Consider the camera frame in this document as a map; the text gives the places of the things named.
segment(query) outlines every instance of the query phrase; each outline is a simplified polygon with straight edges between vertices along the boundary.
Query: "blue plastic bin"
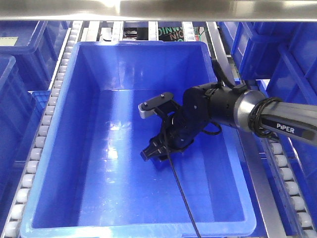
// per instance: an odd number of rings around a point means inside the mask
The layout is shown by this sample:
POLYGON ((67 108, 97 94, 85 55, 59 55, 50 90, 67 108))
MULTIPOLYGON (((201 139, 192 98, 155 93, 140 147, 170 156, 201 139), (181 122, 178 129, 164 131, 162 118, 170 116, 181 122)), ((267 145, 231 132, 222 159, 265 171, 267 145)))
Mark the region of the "blue plastic bin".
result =
MULTIPOLYGON (((159 132, 137 105, 215 81, 201 42, 76 44, 21 223, 28 237, 192 237, 168 161, 140 152, 159 132)), ((248 235, 256 225, 232 132, 201 133, 173 160, 201 234, 248 235)))
POLYGON ((0 233, 3 230, 41 114, 13 56, 0 55, 0 233))
POLYGON ((242 79, 271 78, 279 60, 277 47, 287 43, 296 22, 219 22, 242 79))
MULTIPOLYGON (((269 96, 285 102, 317 105, 317 23, 301 23, 267 86, 269 96)), ((292 140, 317 206, 317 147, 292 140)))
POLYGON ((0 21, 0 37, 18 37, 0 54, 15 56, 28 91, 48 89, 67 29, 64 21, 0 21))

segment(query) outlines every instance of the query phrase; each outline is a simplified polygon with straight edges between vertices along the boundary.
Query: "black cable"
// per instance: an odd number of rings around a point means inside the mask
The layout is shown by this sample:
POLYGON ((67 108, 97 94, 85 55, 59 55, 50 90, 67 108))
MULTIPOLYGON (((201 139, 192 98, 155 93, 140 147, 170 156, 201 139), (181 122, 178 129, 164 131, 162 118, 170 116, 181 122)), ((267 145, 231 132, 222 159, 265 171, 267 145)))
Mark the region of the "black cable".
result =
POLYGON ((214 126, 216 126, 219 130, 218 131, 207 131, 207 130, 202 130, 203 133, 207 134, 207 135, 218 135, 222 132, 222 128, 221 125, 219 125, 217 122, 211 121, 211 124, 213 124, 214 126))
POLYGON ((185 204, 185 207, 186 207, 186 210, 187 210, 187 213, 188 213, 188 216, 190 218, 190 221, 192 222, 192 225, 194 227, 194 230, 195 230, 195 233, 197 235, 198 238, 202 238, 202 236, 200 235, 199 231, 198 231, 198 228, 196 226, 196 223, 195 223, 195 220, 194 220, 194 217, 193 217, 193 214, 189 208, 189 205, 188 205, 188 202, 187 202, 187 199, 185 197, 185 194, 184 194, 184 191, 183 191, 183 188, 180 184, 180 181, 178 179, 178 176, 177 176, 177 173, 176 173, 176 170, 175 170, 175 167, 174 167, 174 164, 173 164, 173 161, 170 157, 170 154, 169 154, 169 149, 168 149, 168 144, 167 144, 167 136, 166 136, 166 130, 165 130, 165 122, 163 122, 162 124, 162 129, 163 129, 163 133, 164 133, 164 144, 165 144, 165 147, 166 147, 166 153, 167 153, 167 158, 169 160, 169 163, 170 163, 170 166, 173 170, 173 174, 174 174, 174 177, 175 177, 175 180, 176 180, 176 183, 177 183, 177 186, 178 186, 178 190, 180 191, 181 195, 182 195, 182 199, 184 201, 184 204, 185 204))
POLYGON ((217 77, 218 83, 224 82, 229 88, 233 88, 235 85, 229 81, 227 76, 224 74, 219 62, 216 58, 211 58, 212 69, 214 71, 215 76, 217 77))
POLYGON ((272 131, 262 127, 261 114, 263 109, 270 103, 281 102, 281 101, 282 100, 278 97, 272 97, 272 98, 264 99, 255 105, 249 117, 249 128, 255 133, 255 135, 261 138, 272 136, 272 133, 273 133, 272 131))

